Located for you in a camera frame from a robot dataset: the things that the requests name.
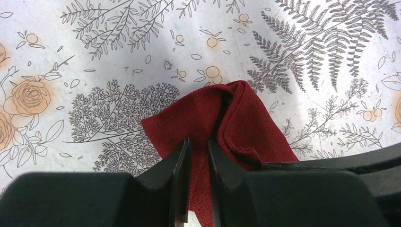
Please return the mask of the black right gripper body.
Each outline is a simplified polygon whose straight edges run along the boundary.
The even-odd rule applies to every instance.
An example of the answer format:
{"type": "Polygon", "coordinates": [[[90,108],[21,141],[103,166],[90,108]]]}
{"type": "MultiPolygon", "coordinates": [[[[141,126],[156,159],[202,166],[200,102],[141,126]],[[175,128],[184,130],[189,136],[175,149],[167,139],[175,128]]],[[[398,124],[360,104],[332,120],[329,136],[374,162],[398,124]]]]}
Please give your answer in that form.
{"type": "Polygon", "coordinates": [[[401,144],[363,154],[299,162],[268,162],[264,170],[337,170],[353,172],[373,194],[392,227],[401,225],[401,144]]]}

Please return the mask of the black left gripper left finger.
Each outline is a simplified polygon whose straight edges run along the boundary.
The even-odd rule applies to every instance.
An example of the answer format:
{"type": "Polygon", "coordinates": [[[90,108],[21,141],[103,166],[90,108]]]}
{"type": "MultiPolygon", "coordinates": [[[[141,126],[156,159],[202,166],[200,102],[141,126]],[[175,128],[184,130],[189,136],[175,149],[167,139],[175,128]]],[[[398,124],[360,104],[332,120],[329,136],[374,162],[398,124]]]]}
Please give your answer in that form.
{"type": "Polygon", "coordinates": [[[188,221],[191,139],[143,174],[21,175],[0,200],[3,227],[182,227],[188,221]]]}

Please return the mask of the dark red cloth napkin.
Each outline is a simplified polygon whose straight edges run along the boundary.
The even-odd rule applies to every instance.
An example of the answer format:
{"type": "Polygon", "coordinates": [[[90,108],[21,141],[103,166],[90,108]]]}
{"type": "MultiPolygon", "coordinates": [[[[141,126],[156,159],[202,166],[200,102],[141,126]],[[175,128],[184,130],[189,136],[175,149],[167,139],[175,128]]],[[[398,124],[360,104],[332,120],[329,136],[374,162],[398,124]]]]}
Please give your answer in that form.
{"type": "Polygon", "coordinates": [[[141,123],[162,158],[182,139],[192,139],[189,209],[203,227],[213,225],[209,140],[247,171],[259,170],[266,162],[298,160],[261,99],[243,80],[195,90],[141,123]]]}

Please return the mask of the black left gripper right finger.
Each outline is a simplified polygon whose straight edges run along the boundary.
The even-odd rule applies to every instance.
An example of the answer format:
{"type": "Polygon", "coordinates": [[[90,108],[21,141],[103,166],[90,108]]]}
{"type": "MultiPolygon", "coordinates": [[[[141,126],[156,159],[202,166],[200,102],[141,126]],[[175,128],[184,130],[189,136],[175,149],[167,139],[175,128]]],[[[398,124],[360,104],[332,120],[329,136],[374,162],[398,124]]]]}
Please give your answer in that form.
{"type": "Polygon", "coordinates": [[[246,171],[208,142],[215,227],[387,227],[367,185],[337,170],[246,171]]]}

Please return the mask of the floral patterned tablecloth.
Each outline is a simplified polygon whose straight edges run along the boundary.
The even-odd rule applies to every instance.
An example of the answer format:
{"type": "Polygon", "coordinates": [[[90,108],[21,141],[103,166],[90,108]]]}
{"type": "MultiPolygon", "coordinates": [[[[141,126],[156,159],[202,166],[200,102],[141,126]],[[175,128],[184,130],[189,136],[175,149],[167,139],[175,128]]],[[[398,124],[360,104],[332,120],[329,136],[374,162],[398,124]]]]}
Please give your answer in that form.
{"type": "Polygon", "coordinates": [[[297,162],[401,143],[398,0],[3,0],[0,198],[162,158],[142,120],[246,81],[297,162]]]}

